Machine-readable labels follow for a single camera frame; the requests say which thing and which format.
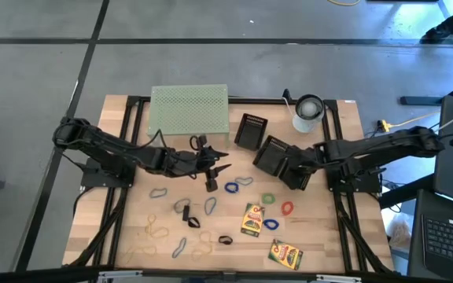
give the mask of red rubber band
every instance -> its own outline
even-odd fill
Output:
[[[285,210],[285,209],[284,209],[287,205],[289,205],[289,210]],[[283,214],[284,216],[290,215],[291,212],[293,212],[293,209],[294,209],[294,208],[295,208],[295,207],[293,206],[293,202],[291,202],[291,201],[286,201],[286,202],[285,202],[284,204],[282,204],[282,206],[281,206],[282,214]]]

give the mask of crayola box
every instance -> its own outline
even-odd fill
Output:
[[[241,233],[258,237],[260,235],[264,214],[265,208],[256,204],[248,204],[245,207],[244,218],[242,219]]]
[[[279,240],[274,240],[268,258],[292,270],[298,270],[304,252]]]

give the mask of green perforated board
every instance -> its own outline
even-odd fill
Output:
[[[227,85],[154,86],[148,135],[229,134]]]

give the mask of gray floor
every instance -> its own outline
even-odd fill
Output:
[[[453,0],[445,4],[453,13]],[[0,0],[0,37],[89,38],[100,7],[101,0]],[[101,37],[418,39],[442,20],[436,3],[119,0],[109,5]],[[86,48],[0,46],[0,178],[6,180],[0,272],[11,268]],[[152,86],[205,83],[226,83],[230,95],[242,97],[280,97],[289,88],[295,97],[357,100],[366,133],[377,119],[399,123],[436,111],[400,106],[397,98],[453,90],[453,46],[97,46],[76,116],[96,123],[106,94],[149,95]],[[433,163],[407,158],[388,165],[384,176],[409,182],[432,172]],[[60,266],[79,179],[72,165],[61,163],[31,269]],[[403,210],[413,213],[413,205]]]

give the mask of wooden tabletop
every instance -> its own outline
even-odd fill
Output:
[[[103,131],[118,136],[126,100],[127,96],[106,96],[98,124]],[[338,108],[344,138],[348,140],[363,138],[356,103],[338,101]],[[142,169],[136,171],[134,186],[129,190],[124,212],[116,266],[173,270],[294,272],[268,259],[271,242],[279,239],[304,251],[300,272],[344,272],[333,195],[327,189],[325,172],[320,170],[313,174],[305,191],[293,191],[278,178],[252,165],[255,152],[239,148],[233,143],[244,113],[268,119],[265,137],[271,134],[302,149],[324,140],[322,125],[318,125],[310,134],[298,133],[291,124],[292,117],[285,105],[230,104],[229,113],[230,145],[227,146],[223,142],[217,146],[230,155],[222,158],[216,166],[223,164],[232,164],[232,166],[220,173],[217,178],[219,189],[215,192],[206,191],[203,175],[199,175],[197,180],[192,180],[187,177],[165,178],[160,175],[151,175]],[[134,116],[135,109],[128,133],[132,132]],[[139,144],[149,140],[145,134],[148,118],[149,103],[145,103],[139,131]],[[330,114],[329,119],[330,131],[334,138],[333,118]],[[169,138],[168,146],[190,150],[187,140],[180,142]],[[239,193],[227,193],[223,189],[224,184],[233,182],[237,177],[253,177],[254,182],[249,186],[240,186]],[[165,197],[149,198],[152,189],[164,187],[168,189]],[[76,259],[97,233],[106,191],[106,188],[93,189],[79,201],[63,263],[70,263]],[[262,204],[262,193],[273,193],[276,197],[275,203]],[[215,197],[217,205],[207,216],[204,213],[204,202],[209,197]],[[200,229],[189,228],[187,223],[182,221],[182,215],[174,211],[175,202],[182,198],[191,199],[190,216],[199,219]],[[363,237],[381,261],[392,269],[391,254],[378,202],[365,193],[355,193],[355,199]],[[290,215],[283,216],[281,204],[288,200],[294,203],[294,210]],[[247,203],[262,204],[265,207],[265,219],[276,219],[280,223],[279,228],[270,231],[263,227],[259,237],[241,233],[241,221]],[[151,214],[157,217],[152,224],[152,230],[165,227],[169,231],[167,237],[151,237],[145,232],[148,217]],[[212,235],[210,244],[203,242],[208,240],[206,231]],[[218,237],[222,235],[232,237],[234,243],[232,245],[218,243]],[[173,259],[171,254],[184,237],[186,247],[177,258]],[[354,241],[350,235],[348,238],[352,264],[357,269]],[[109,234],[106,239],[105,251],[108,251],[111,235]],[[208,252],[209,246],[212,248],[210,254],[192,256],[192,254],[200,254],[194,250]],[[107,252],[104,252],[102,262],[106,263],[106,261]]]

